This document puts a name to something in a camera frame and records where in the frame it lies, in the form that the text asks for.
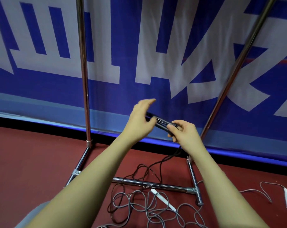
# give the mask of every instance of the person's right arm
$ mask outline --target person's right arm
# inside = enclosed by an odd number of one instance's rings
[[[176,120],[182,131],[168,125],[199,169],[220,227],[268,227],[210,156],[194,124]]]

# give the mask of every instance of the person's left hand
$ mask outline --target person's left hand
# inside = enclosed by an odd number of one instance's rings
[[[126,124],[122,136],[126,137],[132,144],[145,138],[154,128],[156,118],[153,117],[149,122],[146,121],[146,113],[150,105],[156,99],[141,100],[133,108],[129,121]]]

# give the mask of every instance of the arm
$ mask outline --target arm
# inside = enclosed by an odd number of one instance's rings
[[[122,159],[155,126],[155,118],[149,122],[145,119],[154,101],[142,100],[135,105],[123,132],[60,191],[27,228],[91,227]]]
[[[212,159],[195,125],[182,120],[173,122],[182,127],[180,131],[168,125],[173,141],[181,145],[199,169],[219,226],[268,227]]]

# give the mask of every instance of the red floor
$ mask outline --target red floor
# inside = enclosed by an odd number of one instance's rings
[[[80,140],[0,127],[0,228],[16,226],[36,206],[51,200],[65,185],[85,147],[86,143]],[[97,144],[89,162],[106,147],[106,145]],[[139,163],[148,165],[162,158],[163,155],[160,154],[130,150],[116,176],[124,177],[134,172]],[[260,189],[260,181],[277,182],[287,188],[287,176],[220,166],[239,190]],[[201,180],[195,166],[194,170],[197,179]],[[162,173],[166,184],[191,185],[185,159],[176,157],[165,162]],[[148,180],[155,181],[156,179],[151,175]],[[135,188],[127,186],[126,189],[127,192],[131,192]],[[282,188],[265,185],[264,189],[272,198],[273,204],[270,204],[258,192],[247,192],[244,196],[270,227],[287,227],[287,209]],[[201,214],[206,226],[217,227],[214,212],[203,184],[200,184],[200,190],[205,203]],[[176,208],[185,202],[195,204],[193,195],[166,193],[170,203]],[[111,222],[106,210],[109,202],[108,192],[93,227]],[[194,221],[192,209],[182,208],[180,214],[186,221]],[[115,217],[119,220],[125,215],[126,209],[121,209],[117,211]],[[171,215],[167,212],[164,214],[164,217],[166,216]],[[146,225],[146,215],[133,211],[126,227],[139,228],[146,227]],[[166,225],[167,227],[179,227],[176,221],[167,222]]]

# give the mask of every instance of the metal frame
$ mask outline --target metal frame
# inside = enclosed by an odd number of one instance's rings
[[[253,42],[255,41],[260,29],[267,18],[271,8],[273,7],[275,0],[267,0],[267,3],[259,15],[258,19],[256,20],[247,40],[245,46],[235,61],[231,74],[227,80],[225,87],[223,88],[221,94],[218,97],[218,100],[215,104],[214,109],[212,110],[208,121],[201,133],[201,139],[205,138],[210,125],[212,124],[221,104],[229,92],[230,87],[232,86],[237,73],[239,72],[242,64],[244,63],[245,58],[250,51]],[[87,62],[86,62],[86,48],[85,48],[85,23],[84,23],[84,3],[83,0],[76,0],[77,6],[77,19],[78,19],[78,34],[79,34],[79,47],[80,47],[80,58],[81,58],[81,76],[82,76],[82,84],[83,84],[83,95],[84,95],[84,108],[85,108],[85,126],[86,126],[86,136],[87,136],[87,148],[82,155],[80,161],[78,162],[76,168],[72,172],[66,186],[77,176],[81,173],[83,165],[85,164],[86,158],[89,156],[90,151],[92,149],[92,140],[91,140],[91,126],[90,126],[90,108],[89,108],[89,99],[88,99],[88,70],[87,70]],[[126,185],[133,185],[133,186],[142,186],[142,184],[147,188],[156,188],[161,190],[169,190],[174,192],[182,192],[187,194],[195,194],[196,195],[196,203],[198,206],[202,206],[202,197],[201,193],[199,192],[198,184],[195,178],[194,170],[191,164],[191,158],[188,157],[187,164],[190,170],[191,179],[193,181],[193,187],[180,187],[174,185],[167,185],[167,184],[157,184],[154,182],[147,182],[147,181],[138,181],[132,179],[123,179],[121,177],[114,177],[112,182],[114,183],[121,183]]]

